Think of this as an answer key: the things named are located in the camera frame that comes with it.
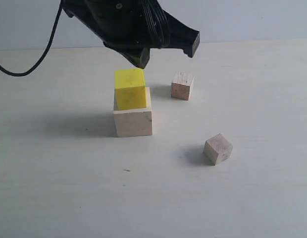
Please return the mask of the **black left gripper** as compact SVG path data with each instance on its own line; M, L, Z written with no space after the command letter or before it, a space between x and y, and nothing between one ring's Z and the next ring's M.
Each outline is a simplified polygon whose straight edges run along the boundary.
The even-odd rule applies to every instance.
M63 0L61 6L140 69L150 48L182 49L192 58L200 44L200 31L164 13L156 0Z

